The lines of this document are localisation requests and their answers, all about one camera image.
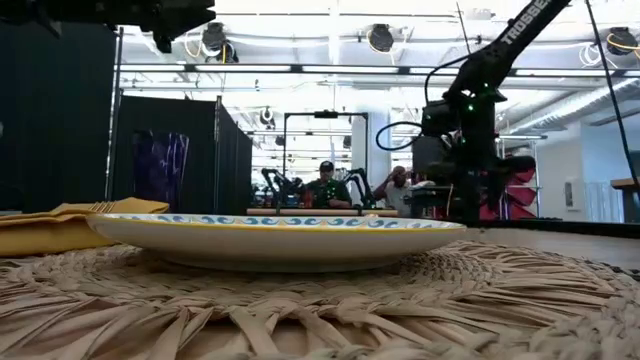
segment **metal frame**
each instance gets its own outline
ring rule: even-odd
[[[239,74],[329,74],[329,75],[405,75],[426,76],[434,67],[425,66],[370,66],[370,65],[325,65],[325,64],[126,64],[122,72],[129,73],[239,73]],[[455,76],[458,68],[447,68],[436,72],[433,76]],[[638,69],[615,69],[611,71],[614,78],[636,78]],[[599,69],[517,69],[509,71],[507,78],[604,78],[605,73]]]
[[[120,74],[122,69],[122,44],[124,43],[124,27],[120,27],[118,31],[118,47],[116,50],[116,65],[115,65],[115,77],[116,83],[114,86],[114,95],[113,95],[113,113],[111,114],[111,128],[109,140],[111,143],[109,144],[109,164],[107,164],[107,169],[109,173],[107,174],[107,186],[105,191],[105,199],[113,200],[113,182],[114,177],[113,173],[116,167],[116,143],[118,139],[118,115],[120,113],[120,98],[122,97],[123,90],[120,89]]]
[[[213,155],[215,161],[215,168],[213,174],[213,211],[218,212],[218,190],[220,189],[220,109],[222,107],[222,96],[216,96],[215,114],[214,114],[214,130],[213,130],[213,143],[215,147],[215,154]]]
[[[365,112],[334,112],[338,117],[340,116],[360,116],[365,121],[365,149],[364,149],[364,171],[367,172],[367,168],[369,166],[369,113]],[[289,118],[291,116],[315,116],[315,112],[295,112],[295,113],[284,113],[284,146],[282,147],[282,175],[286,176],[287,174],[287,127],[289,124]]]
[[[497,148],[497,153],[500,156],[500,158],[504,159],[506,157],[506,146],[504,143],[504,140],[523,140],[523,141],[528,141],[528,145],[531,149],[532,152],[532,156],[536,161],[536,168],[535,168],[535,180],[536,180],[536,185],[535,186],[521,186],[521,185],[507,185],[507,188],[528,188],[528,189],[533,189],[536,191],[536,217],[540,217],[540,190],[542,190],[542,188],[540,187],[540,168],[538,166],[538,150],[537,150],[537,144],[536,144],[536,140],[544,140],[547,139],[546,135],[542,135],[540,136],[540,139],[534,139],[535,136],[531,136],[531,137],[525,137],[523,139],[519,139],[519,138],[504,138],[501,139],[503,141],[500,141],[498,143],[496,143],[496,148]],[[504,190],[504,194],[505,196],[503,197],[502,201],[500,202],[500,221],[503,220],[510,220],[511,218],[511,213],[509,212],[509,207],[508,207],[508,201],[507,201],[507,188],[505,188]]]

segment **baseball cap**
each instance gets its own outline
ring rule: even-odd
[[[320,172],[329,172],[333,171],[333,163],[331,161],[323,161],[320,164]]]

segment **purple curtain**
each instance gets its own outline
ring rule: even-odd
[[[138,130],[133,135],[134,196],[169,204],[179,212],[180,190],[189,137],[177,133]]]

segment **green shirt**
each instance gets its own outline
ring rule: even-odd
[[[316,209],[330,207],[329,200],[332,199],[351,203],[351,196],[347,186],[333,179],[326,183],[315,180],[308,183],[306,188],[313,193],[313,207]]]

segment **spotlight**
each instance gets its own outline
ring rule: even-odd
[[[629,28],[611,28],[607,37],[607,50],[617,56],[628,55],[638,49],[638,40],[629,32]]]
[[[223,31],[222,23],[209,23],[207,29],[202,33],[202,44],[210,52],[207,55],[215,57],[223,64],[234,64],[238,62],[238,55],[235,47],[227,40]]]
[[[275,125],[273,121],[273,111],[269,110],[268,106],[260,112],[260,123],[262,125]]]
[[[369,45],[378,52],[389,52],[393,46],[393,36],[389,32],[389,25],[374,24],[369,31]]]

